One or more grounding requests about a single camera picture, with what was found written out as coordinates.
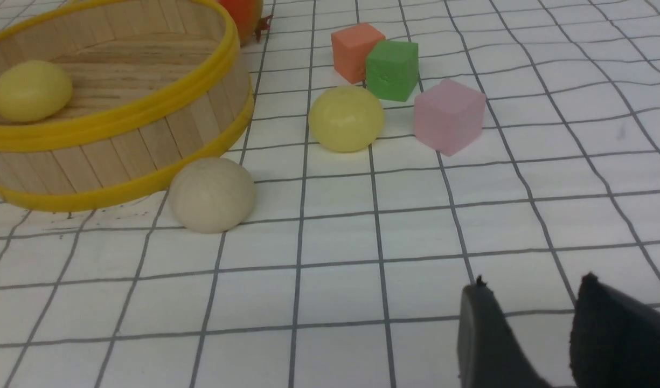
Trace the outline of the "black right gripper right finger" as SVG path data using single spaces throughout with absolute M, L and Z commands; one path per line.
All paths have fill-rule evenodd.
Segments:
M 569 368 L 578 387 L 660 387 L 660 312 L 584 275 Z

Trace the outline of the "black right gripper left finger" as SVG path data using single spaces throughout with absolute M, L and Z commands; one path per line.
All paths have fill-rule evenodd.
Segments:
M 461 291 L 458 378 L 462 387 L 551 386 L 530 364 L 482 276 Z

